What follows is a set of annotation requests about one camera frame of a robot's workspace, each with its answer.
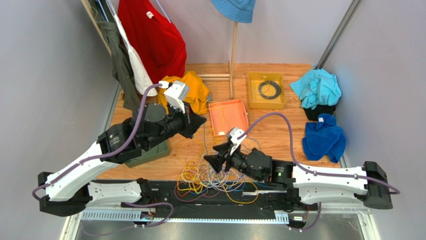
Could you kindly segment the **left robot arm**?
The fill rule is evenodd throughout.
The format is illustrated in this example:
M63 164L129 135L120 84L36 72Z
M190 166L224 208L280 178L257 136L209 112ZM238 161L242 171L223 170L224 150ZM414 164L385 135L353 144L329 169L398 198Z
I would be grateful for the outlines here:
M119 165L139 159L166 140L181 135L193 138L206 118L195 113L188 103L183 109L144 103L124 122L102 133L79 158L58 172L41 172L38 188L39 210L58 217L80 213L88 207L118 204L150 208L154 195L147 179L101 180L97 177Z

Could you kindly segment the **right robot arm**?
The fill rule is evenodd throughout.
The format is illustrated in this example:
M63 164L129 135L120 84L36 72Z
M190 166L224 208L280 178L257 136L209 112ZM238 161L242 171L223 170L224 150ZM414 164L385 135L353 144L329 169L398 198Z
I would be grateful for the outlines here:
M285 191L291 203L361 202L371 209L393 208L387 174L373 161L359 167L327 168L276 160L256 148L245 154L230 142L213 150L215 154L203 158L216 173L234 169L274 190Z

